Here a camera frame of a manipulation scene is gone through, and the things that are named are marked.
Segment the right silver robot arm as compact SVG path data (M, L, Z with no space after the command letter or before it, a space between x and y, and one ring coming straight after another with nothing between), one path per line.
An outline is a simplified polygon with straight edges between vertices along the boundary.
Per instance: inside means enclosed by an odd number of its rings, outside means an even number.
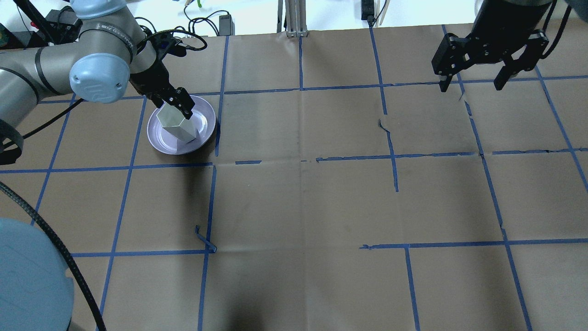
M441 43L435 51L432 58L432 68L434 74L439 76L438 85L441 92L447 92L453 78L461 71L469 69L473 65L503 63L501 70L493 80L494 88L497 91L504 88L508 80L521 71L531 71L534 69L537 62L540 59L548 57L557 46L565 29L567 19L573 9L581 9L580 12L582 13L579 13L579 15L584 17L584 19L587 17L587 1L570 0L556 38L553 42L549 43L545 31L536 27L544 15L547 15L544 21L544 27L548 25L552 12L550 11L548 14L546 12L548 12L548 9L551 10L550 8L552 8L552 5L555 6L556 2L556 0L483 0L470 34L465 38L459 38L457 35L448 33L443 36ZM147 50L147 46L153 46L155 51L160 51L160 54L155 55L154 63L144 73L141 73L141 75L132 74L131 81L137 91L139 91L139 82L145 83L146 87L141 88L143 91L141 93L147 93L147 96L151 100L154 100L154 103L155 96L160 98L160 102L162 102L161 100L167 102L170 96L172 100L174 100L174 97L179 98L177 96L182 96L187 98L187 101L181 101L180 104L189 109L188 101L190 97L188 97L185 88L172 87L170 84L170 73L164 66L162 59L167 54L182 57L187 54L187 50L202 51L206 48L206 45L195 48L181 44L179 38L173 38L172 34L174 32L183 32L189 35L189 31L183 31L182 29L160 31L157 34L151 35L142 43L144 51ZM237 54L238 52L229 54L229 51L239 51L237 49L239 45L236 43L235 47L231 49L229 47L230 42L241 42L241 46L244 46L245 40L241 40L237 36L226 36L226 39L225 46L227 48L227 54L226 56L223 55L223 61L226 58L226 65L233 63L239 65L239 68L250 69L250 72L244 73L244 78L254 78L254 73L261 78L267 78L271 73L279 76L280 74L278 72L284 70L283 67L278 67L277 65L271 66L271 63L267 63L269 55L274 55L272 51L275 51L275 47L262 48L250 45L247 48L250 54ZM288 54L286 55L296 55L294 56L295 66L292 67L292 70L296 70L295 73L294 71L292 72L295 75L295 82L292 85L292 89L290 89L292 91L299 90L301 86L303 91L311 91L433 84L433 81L401 81L398 84L384 84L383 81L379 81L376 84L374 81L374 84L311 86L304 88L303 68L301 67L303 63L302 59L300 59L300 56L303 54L300 50L300 40L298 39L296 38L292 42L286 41L286 44L292 43L292 47L286 45L286 50L294 51L294 54L287 52ZM525 50L521 56L513 59L512 55L522 48L525 48Z

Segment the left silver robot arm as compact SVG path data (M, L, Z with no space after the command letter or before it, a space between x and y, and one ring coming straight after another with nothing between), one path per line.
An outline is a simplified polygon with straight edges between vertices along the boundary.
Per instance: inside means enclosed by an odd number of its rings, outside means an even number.
M23 154L26 136L17 127L46 97L74 93L78 102L114 103L128 84L156 107L174 106L185 119L194 101L185 88L174 88L162 59L168 47L147 35L124 0L72 0L82 22L73 42L1 54L1 164ZM94 316L103 321L90 287L70 251L46 220L5 183L1 191L31 222L1 219L1 329L67 331L72 322L74 283Z

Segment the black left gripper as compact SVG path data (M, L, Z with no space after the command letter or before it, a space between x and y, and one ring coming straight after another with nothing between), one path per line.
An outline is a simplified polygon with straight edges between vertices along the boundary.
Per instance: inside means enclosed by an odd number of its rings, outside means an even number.
M161 61L140 73L130 74L130 83L140 94L160 108L167 101L179 110L186 120L193 116L194 100L183 87L174 88L170 83L170 73Z

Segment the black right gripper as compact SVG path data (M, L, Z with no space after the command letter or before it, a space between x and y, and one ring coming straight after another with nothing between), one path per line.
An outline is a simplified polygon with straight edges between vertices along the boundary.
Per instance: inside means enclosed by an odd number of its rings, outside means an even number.
M545 59L549 39L544 30L533 31L533 25L482 26L475 24L466 38L447 33L433 58L433 72L439 76L441 92L447 92L453 77L474 65L504 62L493 84L501 91L508 80L520 71L531 71ZM523 49L519 58L512 55Z

